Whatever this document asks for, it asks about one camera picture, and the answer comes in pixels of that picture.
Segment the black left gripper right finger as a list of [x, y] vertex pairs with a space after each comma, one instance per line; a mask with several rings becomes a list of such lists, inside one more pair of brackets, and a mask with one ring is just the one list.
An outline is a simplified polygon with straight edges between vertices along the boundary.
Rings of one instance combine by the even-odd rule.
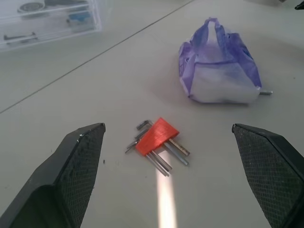
[[234, 124], [249, 186], [273, 228], [304, 226], [304, 158], [283, 136]]

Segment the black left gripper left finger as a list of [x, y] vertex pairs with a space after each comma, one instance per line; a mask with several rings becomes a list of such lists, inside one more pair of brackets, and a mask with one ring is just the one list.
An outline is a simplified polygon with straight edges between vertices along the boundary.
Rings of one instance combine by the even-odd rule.
[[2, 228], [79, 228], [95, 186], [104, 123], [67, 134], [0, 218]]

